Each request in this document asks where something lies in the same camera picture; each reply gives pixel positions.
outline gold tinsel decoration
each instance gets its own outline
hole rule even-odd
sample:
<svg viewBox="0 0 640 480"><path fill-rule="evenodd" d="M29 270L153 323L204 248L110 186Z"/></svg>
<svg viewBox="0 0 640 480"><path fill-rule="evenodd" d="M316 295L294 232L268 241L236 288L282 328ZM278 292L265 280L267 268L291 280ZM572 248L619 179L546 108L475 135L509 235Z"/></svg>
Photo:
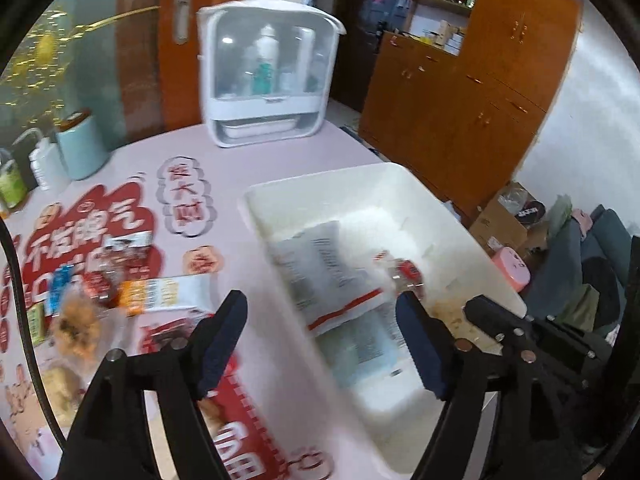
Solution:
<svg viewBox="0 0 640 480"><path fill-rule="evenodd" d="M12 95L9 102L0 104L13 107L23 127L34 125L39 116L50 116L54 124L59 124L65 107L60 85L72 62L70 44L117 20L159 8L130 10L90 25L74 27L64 10L47 9L31 27L0 76L0 86L9 88ZM34 108L38 113L31 113Z"/></svg>

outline green packet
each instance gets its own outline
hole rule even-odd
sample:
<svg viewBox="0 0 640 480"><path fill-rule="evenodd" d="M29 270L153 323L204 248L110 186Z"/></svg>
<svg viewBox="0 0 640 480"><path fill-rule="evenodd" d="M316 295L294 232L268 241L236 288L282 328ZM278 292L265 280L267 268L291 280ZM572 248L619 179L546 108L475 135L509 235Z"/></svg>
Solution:
<svg viewBox="0 0 640 480"><path fill-rule="evenodd" d="M47 331L44 328L44 302L35 303L27 309L27 320L29 321L29 334L34 346L39 345L46 339Z"/></svg>

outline blue wrapper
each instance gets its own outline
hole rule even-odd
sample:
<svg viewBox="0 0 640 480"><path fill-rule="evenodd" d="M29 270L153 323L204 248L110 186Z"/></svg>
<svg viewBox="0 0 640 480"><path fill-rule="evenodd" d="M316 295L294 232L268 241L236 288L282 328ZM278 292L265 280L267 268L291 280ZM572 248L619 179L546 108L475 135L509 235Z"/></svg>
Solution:
<svg viewBox="0 0 640 480"><path fill-rule="evenodd" d="M62 293L65 287L71 282L74 274L74 266L71 264L59 266L53 272L51 286L49 287L49 298L46 302L47 316L56 316L60 312L60 302L62 301Z"/></svg>

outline table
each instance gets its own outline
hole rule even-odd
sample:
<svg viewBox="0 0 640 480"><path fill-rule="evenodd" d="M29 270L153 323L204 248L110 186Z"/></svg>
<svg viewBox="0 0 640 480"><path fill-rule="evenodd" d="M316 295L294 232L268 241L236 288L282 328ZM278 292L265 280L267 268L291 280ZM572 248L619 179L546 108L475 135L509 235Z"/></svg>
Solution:
<svg viewBox="0 0 640 480"><path fill-rule="evenodd" d="M97 174L73 182L59 197L34 190L6 223L17 245L28 302L43 298L46 275L59 264L73 260L89 268L92 250L106 232L154 231L155 250L149 268L140 269L142 278L183 274L185 253L214 247L225 262L217 272L221 298L236 288L249 303L232 380L238 381L238 395L257 421L253 429L267 435L263 440L278 468L246 466L255 459L242 448L243 431L249 430L235 427L222 444L225 457L238 459L237 478L271 480L288 470L300 480L321 480L328 474L338 480L375 479L381 475L370 461L367 444L353 444L362 435L342 423L342 408L318 394L305 363L280 337L273 305L281 296L257 240L242 221L238 200L247 187L260 182L379 162L329 123L312 137L233 149L217 147L206 127L198 125L116 150ZM57 471L60 448L46 428L31 385L6 277L3 287L0 386L7 395L0 400L0 418L34 469L48 479ZM18 399L22 411L13 409ZM306 469L305 460L318 466Z"/></svg>

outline black cable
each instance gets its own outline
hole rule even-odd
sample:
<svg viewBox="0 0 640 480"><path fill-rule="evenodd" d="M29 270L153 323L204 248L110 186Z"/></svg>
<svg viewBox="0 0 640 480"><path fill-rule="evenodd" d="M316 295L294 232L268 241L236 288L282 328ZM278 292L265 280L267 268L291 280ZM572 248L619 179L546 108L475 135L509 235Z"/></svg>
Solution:
<svg viewBox="0 0 640 480"><path fill-rule="evenodd" d="M11 284L14 290L15 301L15 313L18 318L18 330L20 331L20 339L22 340L22 348L24 348L24 355L27 357L27 367L31 374L31 381L33 382L36 396L40 407L44 412L44 418L47 424L51 428L53 436L62 450L65 449L66 439L60 430L60 426L56 420L56 416L53 414L51 404L47 398L47 393L44 390L44 384L42 384L42 377L40 376L40 370L38 369L38 363L36 362L36 354L33 351L33 343L31 342L31 333L29 332L29 320L27 319L27 309L24 302L24 290L22 289L22 275L20 274L20 263L18 262L18 254L15 252L14 241L11 238L11 233L7 228L4 220L0 218L0 243L6 254L6 260L9 265L9 273L11 274Z"/></svg>

